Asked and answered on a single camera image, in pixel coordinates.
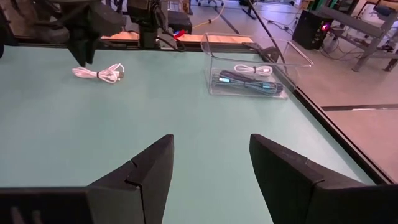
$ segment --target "white usb cable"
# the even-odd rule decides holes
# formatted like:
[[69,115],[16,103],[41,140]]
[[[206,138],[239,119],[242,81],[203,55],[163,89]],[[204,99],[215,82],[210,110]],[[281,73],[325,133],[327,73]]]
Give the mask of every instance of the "white usb cable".
[[124,67],[120,63],[114,64],[100,72],[93,72],[83,67],[74,68],[72,71],[79,78],[99,78],[107,83],[116,83],[124,76]]
[[269,76],[272,73],[272,67],[271,66],[260,66],[260,67],[249,67],[247,65],[235,65],[234,67],[235,72],[240,72],[240,73],[251,73],[251,74],[256,74],[256,75],[261,75],[261,76]]

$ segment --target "wooden board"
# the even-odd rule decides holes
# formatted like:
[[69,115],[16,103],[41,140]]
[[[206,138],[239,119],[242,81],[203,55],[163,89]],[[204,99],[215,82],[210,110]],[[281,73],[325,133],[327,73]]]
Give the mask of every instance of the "wooden board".
[[[103,39],[113,39],[113,40],[138,40],[139,36],[136,33],[121,32],[120,34],[115,34],[111,37],[102,37]],[[195,34],[185,34],[178,39],[181,41],[190,42],[201,42],[203,35]],[[240,36],[227,36],[227,35],[211,35],[210,42],[214,43],[241,43],[241,42],[252,42],[250,37],[240,37]]]

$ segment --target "table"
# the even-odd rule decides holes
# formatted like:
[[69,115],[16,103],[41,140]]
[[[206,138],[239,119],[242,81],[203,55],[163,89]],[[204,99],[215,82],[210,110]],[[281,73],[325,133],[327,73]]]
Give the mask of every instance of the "table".
[[[379,3],[382,6],[391,7],[392,9],[397,9],[398,3],[389,2],[389,1],[380,1]],[[346,15],[336,9],[331,9],[326,6],[320,6],[319,10],[325,16],[328,16],[335,21],[340,23],[340,27],[349,26],[354,30],[360,31],[364,33],[366,36],[371,37],[372,40],[369,44],[363,44],[362,42],[357,42],[355,38],[352,38],[350,35],[343,35],[339,32],[334,32],[336,38],[342,38],[347,42],[355,45],[357,48],[362,49],[364,52],[362,56],[359,58],[357,64],[352,68],[353,71],[359,72],[359,69],[370,59],[370,58],[389,58],[392,59],[392,62],[384,69],[386,71],[391,71],[396,65],[395,61],[398,59],[398,55],[389,52],[380,51],[378,46],[384,40],[384,36],[391,30],[392,25],[398,18],[398,11],[394,11],[390,13],[388,17],[384,20],[384,23],[378,27],[372,24],[367,23],[366,21],[362,21],[361,19],[357,19],[356,17],[351,17],[350,15]]]
[[204,53],[98,50],[94,62],[89,69],[122,63],[126,75],[115,85],[80,79],[66,49],[6,47],[0,187],[88,185],[174,134],[164,224],[272,223],[252,170],[252,133],[372,184],[293,95],[210,95]]

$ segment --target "concrete floor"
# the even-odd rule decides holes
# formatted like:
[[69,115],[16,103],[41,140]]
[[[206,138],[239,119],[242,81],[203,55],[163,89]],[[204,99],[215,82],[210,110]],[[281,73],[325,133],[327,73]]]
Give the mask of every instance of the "concrete floor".
[[[226,2],[223,11],[233,27],[244,35],[267,36],[258,21],[252,20],[245,15],[236,1]],[[288,24],[294,20],[298,10],[289,5],[280,4],[258,4],[256,9],[267,19],[272,19]],[[216,11],[209,7],[207,2],[197,6],[192,2],[193,16],[192,24],[211,19],[217,15]],[[278,39],[291,40],[291,35],[272,24],[267,25],[271,34]],[[224,19],[199,27],[193,31],[194,34],[205,32],[224,32],[234,34],[225,23]],[[340,40],[340,48],[348,52],[354,48],[353,45]],[[385,105],[398,108],[398,77],[397,69],[392,72],[384,72],[388,60],[371,59],[361,69],[354,72],[359,54],[349,54],[343,60],[337,61],[326,58],[317,50],[305,50],[298,44],[296,46],[314,62],[311,68],[299,69],[300,88],[319,106],[347,106],[347,105]],[[338,58],[343,54],[336,51],[332,54]],[[391,178],[398,182],[398,111],[397,110],[367,110],[367,111],[333,111],[326,112],[332,121],[360,147],[381,169],[386,171]]]

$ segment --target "clear plastic container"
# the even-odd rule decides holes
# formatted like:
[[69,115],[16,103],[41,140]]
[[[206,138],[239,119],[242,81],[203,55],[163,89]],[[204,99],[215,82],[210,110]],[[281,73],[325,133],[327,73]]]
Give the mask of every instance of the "clear plastic container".
[[288,40],[207,33],[201,48],[206,53],[206,82],[214,95],[287,98],[297,87],[296,68],[313,65]]

